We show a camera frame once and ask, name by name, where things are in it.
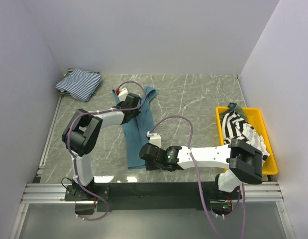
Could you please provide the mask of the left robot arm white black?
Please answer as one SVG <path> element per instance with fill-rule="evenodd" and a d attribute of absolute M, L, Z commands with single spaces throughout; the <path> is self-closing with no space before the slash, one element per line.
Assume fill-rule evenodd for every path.
<path fill-rule="evenodd" d="M 90 153 L 96 145 L 101 129 L 128 123 L 140 114 L 141 98 L 134 93 L 120 93 L 119 103 L 109 110 L 88 112 L 78 109 L 62 134 L 73 166 L 73 179 L 65 199 L 87 201 L 101 197 L 104 192 L 95 187 Z"/>

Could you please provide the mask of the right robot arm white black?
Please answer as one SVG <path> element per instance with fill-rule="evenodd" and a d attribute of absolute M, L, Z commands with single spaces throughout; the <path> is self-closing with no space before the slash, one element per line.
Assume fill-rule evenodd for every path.
<path fill-rule="evenodd" d="M 213 194 L 220 199 L 243 183 L 260 185 L 263 182 L 263 153 L 240 139 L 217 147 L 170 146 L 166 150 L 147 143 L 142 146 L 139 157 L 170 172 L 192 167 L 225 169 L 213 186 Z"/>

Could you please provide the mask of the black white striped tank top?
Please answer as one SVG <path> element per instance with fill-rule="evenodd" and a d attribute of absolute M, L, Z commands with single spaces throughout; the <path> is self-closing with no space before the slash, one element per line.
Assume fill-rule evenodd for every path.
<path fill-rule="evenodd" d="M 248 121 L 245 121 L 235 111 L 220 114 L 220 119 L 224 144 L 231 144 L 233 139 L 242 140 L 260 150 L 262 152 L 262 160 L 266 161 L 270 153 L 267 151 L 264 137 Z"/>

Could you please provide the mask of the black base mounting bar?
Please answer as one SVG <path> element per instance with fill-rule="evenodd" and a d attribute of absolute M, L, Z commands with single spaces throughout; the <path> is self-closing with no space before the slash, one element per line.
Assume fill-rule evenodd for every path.
<path fill-rule="evenodd" d="M 203 206 L 197 182 L 171 183 L 95 183 L 89 195 L 79 186 L 68 185 L 64 200 L 74 202 L 80 215 L 117 210 L 196 209 Z"/>

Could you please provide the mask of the dark green garment in bin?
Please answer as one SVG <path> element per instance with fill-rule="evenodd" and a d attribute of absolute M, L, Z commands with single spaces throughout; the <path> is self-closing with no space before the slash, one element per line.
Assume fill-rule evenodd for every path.
<path fill-rule="evenodd" d="M 247 115 L 245 114 L 243 108 L 239 106 L 237 103 L 229 103 L 228 104 L 228 112 L 235 111 L 237 114 L 239 114 L 245 121 L 248 121 Z"/>

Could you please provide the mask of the aluminium frame rail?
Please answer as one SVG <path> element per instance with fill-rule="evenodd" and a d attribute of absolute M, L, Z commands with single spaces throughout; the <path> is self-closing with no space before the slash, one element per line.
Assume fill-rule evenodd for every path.
<path fill-rule="evenodd" d="M 44 148 L 36 163 L 35 174 L 28 183 L 59 184 L 62 177 L 72 175 L 61 134 L 75 110 L 83 108 L 91 111 L 101 108 L 101 100 L 95 96 L 86 103 L 79 102 L 70 96 L 60 96 L 53 109 L 53 118 L 47 124 L 48 132 L 44 135 Z M 37 201 L 34 204 L 20 203 L 13 224 L 11 239 L 57 239 L 65 236 L 64 229 L 76 224 L 74 206 L 60 201 L 53 204 Z"/>

